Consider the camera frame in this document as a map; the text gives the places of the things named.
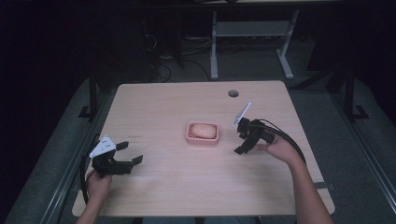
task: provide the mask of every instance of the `white tag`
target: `white tag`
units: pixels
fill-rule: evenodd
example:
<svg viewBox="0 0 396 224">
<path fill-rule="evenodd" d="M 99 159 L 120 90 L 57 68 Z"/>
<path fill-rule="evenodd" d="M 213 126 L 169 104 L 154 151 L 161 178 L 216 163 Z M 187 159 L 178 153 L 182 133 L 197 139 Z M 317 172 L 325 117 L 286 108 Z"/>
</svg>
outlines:
<svg viewBox="0 0 396 224">
<path fill-rule="evenodd" d="M 250 105 L 251 105 L 251 102 L 247 102 L 247 105 L 242 109 L 242 111 L 238 115 L 236 115 L 236 119 L 233 122 L 232 127 L 235 127 L 235 125 L 239 123 L 241 118 L 244 117 L 244 115 L 248 111 L 248 108 L 250 107 Z"/>
<path fill-rule="evenodd" d="M 90 158 L 105 154 L 108 151 L 115 150 L 116 148 L 117 147 L 113 143 L 113 141 L 111 141 L 111 139 L 107 135 L 105 135 L 105 137 L 100 140 L 98 145 L 91 152 Z"/>
</svg>

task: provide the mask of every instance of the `forearm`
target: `forearm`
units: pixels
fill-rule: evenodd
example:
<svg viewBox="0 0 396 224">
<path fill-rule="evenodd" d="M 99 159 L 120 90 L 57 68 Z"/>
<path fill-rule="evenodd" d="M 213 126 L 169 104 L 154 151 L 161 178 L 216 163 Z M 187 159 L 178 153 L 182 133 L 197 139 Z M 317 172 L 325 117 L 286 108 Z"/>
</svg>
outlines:
<svg viewBox="0 0 396 224">
<path fill-rule="evenodd" d="M 102 210 L 103 204 L 103 201 L 95 201 L 94 199 L 89 200 L 84 212 L 79 217 L 77 224 L 95 223 Z"/>
<path fill-rule="evenodd" d="M 289 164 L 289 168 L 293 179 L 297 223 L 333 223 L 306 165 L 302 161 L 297 161 Z"/>
</svg>

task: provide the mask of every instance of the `pink bowl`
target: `pink bowl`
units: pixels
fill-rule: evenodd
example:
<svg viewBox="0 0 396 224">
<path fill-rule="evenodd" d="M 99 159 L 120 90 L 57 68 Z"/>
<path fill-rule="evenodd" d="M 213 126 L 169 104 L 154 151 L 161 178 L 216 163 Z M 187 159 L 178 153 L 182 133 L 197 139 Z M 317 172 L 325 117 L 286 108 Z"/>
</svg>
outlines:
<svg viewBox="0 0 396 224">
<path fill-rule="evenodd" d="M 214 138 L 202 138 L 192 134 L 191 129 L 195 124 L 208 124 L 216 129 L 216 136 Z M 186 131 L 186 141 L 192 145 L 215 146 L 219 142 L 219 125 L 217 123 L 208 122 L 190 122 Z"/>
</svg>

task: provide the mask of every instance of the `light wood tabletop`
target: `light wood tabletop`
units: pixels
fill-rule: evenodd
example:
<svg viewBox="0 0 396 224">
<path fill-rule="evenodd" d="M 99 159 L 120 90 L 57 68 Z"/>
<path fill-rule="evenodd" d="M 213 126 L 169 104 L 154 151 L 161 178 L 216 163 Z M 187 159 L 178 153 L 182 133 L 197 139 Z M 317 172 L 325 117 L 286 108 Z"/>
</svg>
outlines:
<svg viewBox="0 0 396 224">
<path fill-rule="evenodd" d="M 238 91 L 230 97 L 229 91 Z M 323 178 L 284 83 L 280 81 L 196 82 L 121 85 L 101 137 L 129 141 L 117 161 L 144 155 L 130 175 L 114 175 L 102 216 L 200 217 L 294 215 L 288 166 L 266 152 L 233 152 L 244 140 L 232 127 L 235 116 L 267 119 L 302 149 L 314 182 Z M 186 142 L 189 122 L 219 125 L 216 146 Z M 330 213 L 327 189 L 318 190 Z M 79 216 L 80 193 L 73 207 Z"/>
</svg>

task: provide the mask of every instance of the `metal rail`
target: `metal rail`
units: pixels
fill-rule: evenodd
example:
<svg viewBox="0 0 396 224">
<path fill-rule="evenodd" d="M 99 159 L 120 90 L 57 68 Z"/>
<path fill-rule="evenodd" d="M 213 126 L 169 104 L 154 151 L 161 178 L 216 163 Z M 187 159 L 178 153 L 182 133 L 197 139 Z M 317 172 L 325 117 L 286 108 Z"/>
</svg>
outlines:
<svg viewBox="0 0 396 224">
<path fill-rule="evenodd" d="M 110 97 L 103 97 L 101 99 L 100 105 L 105 105 Z M 99 118 L 105 118 L 105 114 L 108 111 L 105 106 L 99 106 L 95 119 L 90 122 L 88 129 L 81 136 L 78 145 L 75 148 L 73 156 L 64 170 L 64 175 L 61 181 L 53 191 L 52 198 L 49 202 L 47 210 L 44 216 L 41 218 L 40 223 L 58 223 L 59 217 L 63 211 L 64 202 L 68 191 L 71 189 L 74 179 L 76 177 L 78 167 L 81 161 L 81 156 L 84 154 L 85 150 L 91 145 L 91 140 L 96 133 L 100 132 L 103 128 L 104 123 L 99 120 Z"/>
<path fill-rule="evenodd" d="M 363 152 L 365 159 L 368 161 L 371 171 L 375 177 L 378 186 L 381 188 L 382 192 L 384 193 L 385 198 L 387 199 L 390 207 L 392 208 L 393 212 L 396 214 L 396 189 L 390 182 L 387 174 L 385 173 L 384 169 L 382 168 L 381 164 L 375 157 L 374 152 L 367 144 L 366 140 L 364 139 L 363 134 L 361 133 L 360 129 L 357 125 L 350 121 L 347 115 L 344 112 L 344 103 L 340 96 L 333 94 L 332 101 L 336 105 L 337 109 L 340 112 L 340 115 L 350 130 L 350 132 L 355 137 L 361 151 Z"/>
</svg>

